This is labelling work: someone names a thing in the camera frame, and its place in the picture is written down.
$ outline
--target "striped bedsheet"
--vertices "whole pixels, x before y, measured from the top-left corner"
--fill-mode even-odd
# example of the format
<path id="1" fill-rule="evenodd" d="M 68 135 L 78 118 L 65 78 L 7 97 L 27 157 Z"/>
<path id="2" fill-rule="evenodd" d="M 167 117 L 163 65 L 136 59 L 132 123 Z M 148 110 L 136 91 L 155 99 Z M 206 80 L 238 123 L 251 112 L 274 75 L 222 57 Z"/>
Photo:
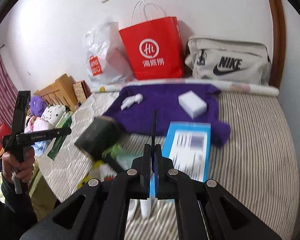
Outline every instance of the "striped bedsheet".
<path id="1" fill-rule="evenodd" d="M 118 92 L 93 94 L 73 115 L 72 134 L 53 162 L 39 159 L 40 170 L 62 202 L 77 188 L 92 160 L 73 143 L 117 98 Z M 222 92 L 218 96 L 219 118 L 231 126 L 223 148 L 212 146 L 209 178 L 218 181 L 283 240 L 291 238 L 299 200 L 299 176 L 294 145 L 284 114 L 275 97 Z M 149 136 L 126 135 L 123 147 L 131 154 L 143 151 Z M 164 138 L 157 138 L 157 143 Z M 126 225 L 127 240 L 178 239 L 174 202 L 153 200 L 149 220 L 140 207 Z"/>

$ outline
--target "white plastic bag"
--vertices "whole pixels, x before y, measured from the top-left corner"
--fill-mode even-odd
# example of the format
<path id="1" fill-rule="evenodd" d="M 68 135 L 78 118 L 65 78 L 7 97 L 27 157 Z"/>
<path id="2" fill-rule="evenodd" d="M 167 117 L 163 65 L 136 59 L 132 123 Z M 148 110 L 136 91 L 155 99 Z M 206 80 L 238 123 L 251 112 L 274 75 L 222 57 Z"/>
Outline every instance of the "white plastic bag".
<path id="1" fill-rule="evenodd" d="M 106 22 L 85 35 L 86 67 L 94 87 L 134 80 L 117 22 Z"/>

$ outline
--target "purple fabric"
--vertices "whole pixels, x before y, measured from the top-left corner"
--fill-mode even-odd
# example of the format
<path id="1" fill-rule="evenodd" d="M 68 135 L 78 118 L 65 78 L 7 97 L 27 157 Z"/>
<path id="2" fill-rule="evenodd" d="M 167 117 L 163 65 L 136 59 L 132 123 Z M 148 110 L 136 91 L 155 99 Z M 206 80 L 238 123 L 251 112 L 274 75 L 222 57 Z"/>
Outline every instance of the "purple fabric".
<path id="1" fill-rule="evenodd" d="M 192 119 L 179 105 L 178 96 L 193 91 L 207 103 L 207 112 Z M 223 146 L 230 137 L 230 126 L 220 122 L 219 105 L 214 95 L 220 93 L 212 85 L 160 84 L 130 86 L 121 90 L 119 97 L 104 113 L 121 123 L 128 133 L 151 135 L 153 109 L 157 109 L 157 136 L 166 136 L 170 122 L 201 122 L 211 124 L 211 142 Z M 143 95 L 140 104 L 121 111 L 123 100 L 136 94 Z"/>
<path id="2" fill-rule="evenodd" d="M 32 115 L 36 117 L 41 117 L 44 113 L 45 108 L 47 108 L 47 105 L 43 98 L 39 96 L 32 96 L 31 102 L 30 102 L 30 112 Z"/>

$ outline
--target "blue box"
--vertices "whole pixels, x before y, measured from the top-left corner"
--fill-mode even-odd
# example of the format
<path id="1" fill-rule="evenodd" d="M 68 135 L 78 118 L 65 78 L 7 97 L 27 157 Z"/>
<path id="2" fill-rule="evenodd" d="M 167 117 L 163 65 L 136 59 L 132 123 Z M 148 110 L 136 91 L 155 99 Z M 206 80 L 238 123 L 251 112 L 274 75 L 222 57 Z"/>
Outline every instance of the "blue box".
<path id="1" fill-rule="evenodd" d="M 162 156 L 172 159 L 174 168 L 191 179 L 206 181 L 209 172 L 211 125 L 208 123 L 171 122 Z M 150 183 L 154 196 L 154 178 Z"/>

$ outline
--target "person's hand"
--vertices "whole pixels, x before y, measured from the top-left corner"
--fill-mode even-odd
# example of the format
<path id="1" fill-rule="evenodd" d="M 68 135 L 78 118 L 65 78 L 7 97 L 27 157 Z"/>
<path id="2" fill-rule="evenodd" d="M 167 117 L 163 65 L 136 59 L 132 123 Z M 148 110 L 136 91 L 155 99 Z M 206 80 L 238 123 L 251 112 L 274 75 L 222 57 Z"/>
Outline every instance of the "person's hand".
<path id="1" fill-rule="evenodd" d="M 34 170 L 34 164 L 35 158 L 34 158 L 34 149 L 31 148 L 26 154 L 24 162 L 19 163 L 19 161 L 14 157 L 13 154 L 10 153 L 3 153 L 2 156 L 2 164 L 3 164 L 3 171 L 2 174 L 4 178 L 9 183 L 14 183 L 12 181 L 12 166 L 19 169 L 19 173 L 17 174 L 17 177 L 22 182 L 29 182 L 33 176 L 33 170 Z"/>

